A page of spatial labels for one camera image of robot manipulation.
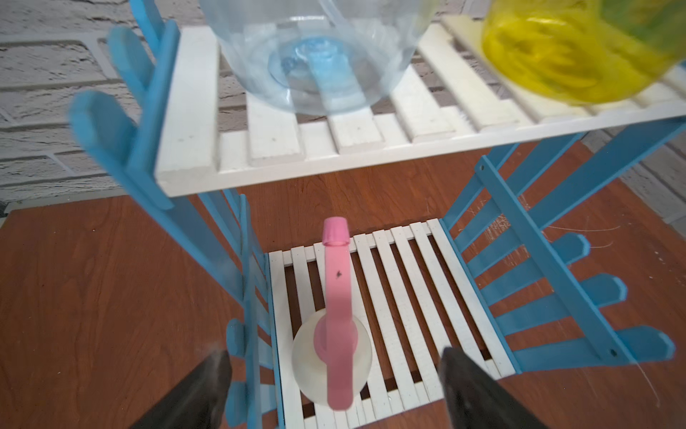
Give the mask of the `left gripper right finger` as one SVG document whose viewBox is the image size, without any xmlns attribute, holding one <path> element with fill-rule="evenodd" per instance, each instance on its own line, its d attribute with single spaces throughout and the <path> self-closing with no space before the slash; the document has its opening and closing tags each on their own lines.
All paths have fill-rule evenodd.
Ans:
<svg viewBox="0 0 686 429">
<path fill-rule="evenodd" d="M 544 428 L 539 418 L 462 350 L 441 353 L 439 380 L 454 428 Z"/>
</svg>

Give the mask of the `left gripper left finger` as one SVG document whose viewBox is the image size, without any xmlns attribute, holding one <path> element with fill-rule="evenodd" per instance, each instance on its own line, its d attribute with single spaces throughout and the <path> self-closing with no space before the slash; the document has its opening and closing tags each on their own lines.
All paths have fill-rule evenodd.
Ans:
<svg viewBox="0 0 686 429">
<path fill-rule="evenodd" d="M 232 383 L 226 350 L 215 350 L 130 428 L 219 428 Z"/>
</svg>

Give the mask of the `white pink spray bottle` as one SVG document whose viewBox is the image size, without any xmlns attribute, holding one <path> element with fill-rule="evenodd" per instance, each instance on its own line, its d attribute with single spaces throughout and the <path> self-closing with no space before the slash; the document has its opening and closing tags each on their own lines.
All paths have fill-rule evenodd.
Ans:
<svg viewBox="0 0 686 429">
<path fill-rule="evenodd" d="M 372 365 L 372 341 L 352 303 L 350 233 L 344 217 L 323 224 L 325 308 L 298 329 L 292 369 L 311 402 L 335 411 L 353 407 Z"/>
</svg>

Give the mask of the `yellow spray bottle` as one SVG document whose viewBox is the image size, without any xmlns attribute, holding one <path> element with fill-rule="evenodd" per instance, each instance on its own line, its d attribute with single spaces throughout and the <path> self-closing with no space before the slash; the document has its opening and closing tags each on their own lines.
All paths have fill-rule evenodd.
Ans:
<svg viewBox="0 0 686 429">
<path fill-rule="evenodd" d="M 482 50 L 517 85 L 571 105 L 630 98 L 685 58 L 683 1 L 494 1 Z"/>
</svg>

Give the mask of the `clear spray bottle blue cap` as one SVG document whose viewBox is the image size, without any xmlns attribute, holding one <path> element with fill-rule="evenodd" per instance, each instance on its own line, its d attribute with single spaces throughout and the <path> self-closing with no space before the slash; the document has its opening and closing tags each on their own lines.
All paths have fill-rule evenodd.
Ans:
<svg viewBox="0 0 686 429">
<path fill-rule="evenodd" d="M 246 92 L 297 114 L 370 107 L 402 79 L 436 1 L 203 1 Z"/>
</svg>

